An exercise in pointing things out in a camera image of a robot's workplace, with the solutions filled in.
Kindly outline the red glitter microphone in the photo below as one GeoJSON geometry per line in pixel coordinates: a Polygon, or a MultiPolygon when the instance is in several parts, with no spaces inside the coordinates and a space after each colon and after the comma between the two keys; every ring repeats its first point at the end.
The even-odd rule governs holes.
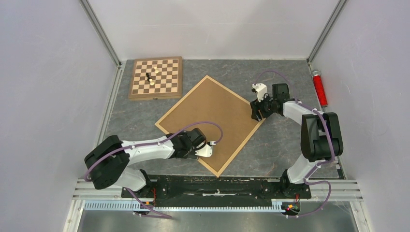
{"type": "Polygon", "coordinates": [[[317,97],[322,108],[328,106],[327,98],[325,95],[325,90],[323,87],[322,79],[321,79],[321,72],[319,70],[312,71],[312,80],[313,84],[317,93],[317,97]]]}

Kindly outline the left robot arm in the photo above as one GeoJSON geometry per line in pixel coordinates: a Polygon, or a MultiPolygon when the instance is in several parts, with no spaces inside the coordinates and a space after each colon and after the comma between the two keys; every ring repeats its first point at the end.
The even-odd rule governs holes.
{"type": "Polygon", "coordinates": [[[114,185],[146,197],[152,185],[145,171],[132,169],[132,164],[157,159],[210,157],[212,152],[211,143],[199,128],[145,141],[122,141],[112,135],[86,155],[84,180],[92,182],[95,189],[114,185]]]}

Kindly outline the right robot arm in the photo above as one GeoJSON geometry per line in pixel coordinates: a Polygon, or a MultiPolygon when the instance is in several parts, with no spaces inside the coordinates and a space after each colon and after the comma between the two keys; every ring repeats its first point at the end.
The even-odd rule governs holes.
{"type": "Polygon", "coordinates": [[[252,119],[262,121],[272,114],[278,114],[300,125],[302,154],[282,174],[278,191],[286,198],[307,194],[310,176],[322,165],[333,162],[343,152],[337,114],[324,113],[291,98],[289,87],[285,83],[274,84],[272,94],[268,94],[265,84],[252,84],[252,92],[257,97],[250,102],[252,119]]]}

